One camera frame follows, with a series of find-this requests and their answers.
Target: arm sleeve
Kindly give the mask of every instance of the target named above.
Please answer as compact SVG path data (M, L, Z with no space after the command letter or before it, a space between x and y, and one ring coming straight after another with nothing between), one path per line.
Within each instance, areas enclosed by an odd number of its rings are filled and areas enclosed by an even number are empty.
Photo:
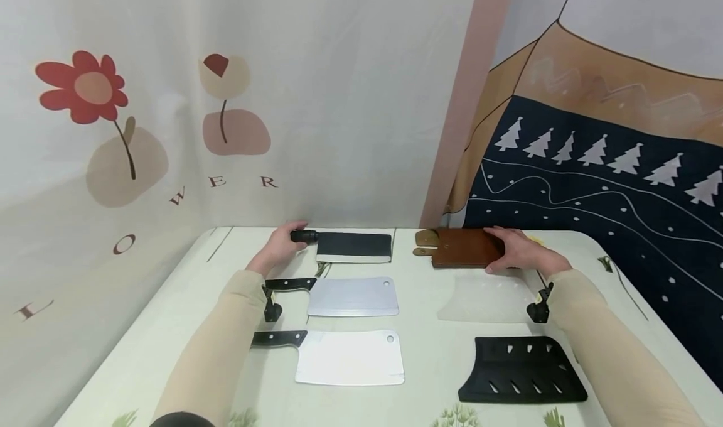
M237 271L168 378L153 426L225 427L238 378L261 321L262 276Z
M551 276L550 320L572 351L614 427L703 426L685 394L655 356L610 311L580 271Z

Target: kitchen knife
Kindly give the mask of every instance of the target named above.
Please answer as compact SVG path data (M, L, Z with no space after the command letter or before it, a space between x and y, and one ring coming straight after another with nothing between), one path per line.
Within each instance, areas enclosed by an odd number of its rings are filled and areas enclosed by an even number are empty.
M375 317L399 314L391 278L267 279L274 292L309 291L309 316Z
M404 383L399 337L372 332L271 331L254 333L251 347L299 349L298 383L384 386Z

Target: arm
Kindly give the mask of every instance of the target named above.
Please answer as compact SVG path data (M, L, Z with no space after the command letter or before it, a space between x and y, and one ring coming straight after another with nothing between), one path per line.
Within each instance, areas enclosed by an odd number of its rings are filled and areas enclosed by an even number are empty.
M505 242L505 255L488 272L508 266L536 269L555 283L547 300L550 320L567 335L611 425L704 426L661 363L565 257L519 230L485 230Z
M295 222L279 227L246 270L232 276L181 352L153 414L152 427L227 425L238 377L266 304L263 279L274 266L306 247L289 237L292 230L304 226L305 222Z

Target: leather knife sheath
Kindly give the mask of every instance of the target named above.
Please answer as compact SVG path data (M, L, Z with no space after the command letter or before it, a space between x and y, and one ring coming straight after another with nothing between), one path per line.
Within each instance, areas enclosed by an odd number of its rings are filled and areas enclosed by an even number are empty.
M419 231L415 240L414 255L432 256L436 269L485 268L505 254L505 243L481 229L429 229Z

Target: person's right hand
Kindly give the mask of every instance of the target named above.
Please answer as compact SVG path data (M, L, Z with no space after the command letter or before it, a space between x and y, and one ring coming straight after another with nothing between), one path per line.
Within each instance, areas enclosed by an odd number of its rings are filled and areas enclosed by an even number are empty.
M505 243L505 255L487 265L487 273L518 267L523 270L538 270L547 279L555 273L572 269L565 256L533 241L520 230L495 226L486 227L485 232Z
M306 247L306 243L292 242L291 231L303 230L306 224L308 223L290 222L276 228L271 233L266 245L249 262L246 270L256 271L266 278L275 266L286 264L291 259L294 259L296 253Z

